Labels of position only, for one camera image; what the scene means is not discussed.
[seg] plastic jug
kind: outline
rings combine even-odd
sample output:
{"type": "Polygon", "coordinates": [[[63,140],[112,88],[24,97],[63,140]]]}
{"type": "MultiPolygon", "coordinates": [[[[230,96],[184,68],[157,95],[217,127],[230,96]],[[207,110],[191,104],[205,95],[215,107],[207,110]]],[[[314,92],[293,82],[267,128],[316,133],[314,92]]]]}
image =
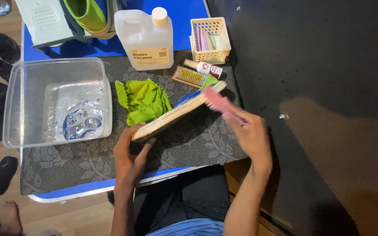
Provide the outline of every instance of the plastic jug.
{"type": "Polygon", "coordinates": [[[173,27],[164,8],[154,8],[151,15],[141,10],[117,11],[115,29],[137,71],[173,65],[173,27]]]}

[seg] plastic basket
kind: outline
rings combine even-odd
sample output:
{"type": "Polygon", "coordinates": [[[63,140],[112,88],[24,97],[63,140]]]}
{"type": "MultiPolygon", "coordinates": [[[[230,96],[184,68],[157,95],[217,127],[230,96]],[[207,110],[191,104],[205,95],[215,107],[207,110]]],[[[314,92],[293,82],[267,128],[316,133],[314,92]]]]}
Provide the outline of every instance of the plastic basket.
{"type": "Polygon", "coordinates": [[[202,19],[191,19],[192,34],[189,36],[191,48],[192,48],[192,58],[193,61],[204,61],[213,65],[224,64],[226,62],[226,57],[230,54],[231,45],[228,38],[227,26],[223,17],[215,18],[202,18],[202,19]],[[199,26],[202,31],[208,32],[210,35],[219,37],[221,41],[222,48],[220,50],[210,50],[210,51],[197,51],[196,50],[196,37],[195,37],[195,27],[199,26]]]}

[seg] hand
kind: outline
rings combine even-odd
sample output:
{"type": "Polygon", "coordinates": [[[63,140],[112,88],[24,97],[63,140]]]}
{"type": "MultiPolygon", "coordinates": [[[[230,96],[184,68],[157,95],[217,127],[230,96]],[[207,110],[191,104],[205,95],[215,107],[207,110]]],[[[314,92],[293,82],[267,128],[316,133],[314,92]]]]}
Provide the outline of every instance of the hand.
{"type": "Polygon", "coordinates": [[[147,154],[155,143],[155,138],[148,140],[138,155],[129,154],[129,144],[132,136],[144,125],[145,123],[141,123],[125,128],[118,143],[113,148],[116,166],[115,186],[126,185],[133,188],[144,171],[147,154]]]}
{"type": "Polygon", "coordinates": [[[268,130],[265,119],[253,115],[229,103],[228,108],[238,117],[244,119],[247,125],[240,126],[234,118],[223,114],[223,119],[233,128],[243,151],[252,159],[255,169],[272,169],[272,155],[269,146],[268,130]]]}

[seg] blue shirt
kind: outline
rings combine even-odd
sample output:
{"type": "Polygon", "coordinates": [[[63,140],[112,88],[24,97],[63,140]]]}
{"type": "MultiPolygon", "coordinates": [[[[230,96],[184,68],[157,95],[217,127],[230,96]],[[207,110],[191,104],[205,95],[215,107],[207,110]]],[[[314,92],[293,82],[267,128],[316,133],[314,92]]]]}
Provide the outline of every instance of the blue shirt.
{"type": "Polygon", "coordinates": [[[172,224],[155,232],[149,233],[147,236],[221,236],[223,235],[223,228],[224,222],[213,221],[210,219],[192,219],[172,224]]]}

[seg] patterned mat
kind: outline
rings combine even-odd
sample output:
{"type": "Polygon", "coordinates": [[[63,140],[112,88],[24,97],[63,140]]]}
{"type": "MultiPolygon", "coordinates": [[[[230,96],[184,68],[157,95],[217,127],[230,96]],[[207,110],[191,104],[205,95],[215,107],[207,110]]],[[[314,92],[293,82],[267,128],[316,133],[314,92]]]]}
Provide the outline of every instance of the patterned mat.
{"type": "MultiPolygon", "coordinates": [[[[48,147],[24,148],[21,165],[21,194],[39,194],[78,184],[107,180],[115,177],[113,147],[124,127],[128,111],[121,107],[116,96],[115,80],[146,80],[151,78],[163,88],[172,106],[190,92],[187,85],[172,81],[176,65],[191,59],[190,50],[174,52],[174,65],[170,69],[136,71],[126,56],[101,57],[112,88],[113,128],[106,138],[48,147]]],[[[240,105],[233,69],[223,66],[220,78],[228,86],[222,94],[240,105]]],[[[206,106],[196,115],[182,118],[157,137],[148,156],[145,171],[165,170],[175,167],[212,165],[246,158],[236,136],[220,113],[206,106]]]]}

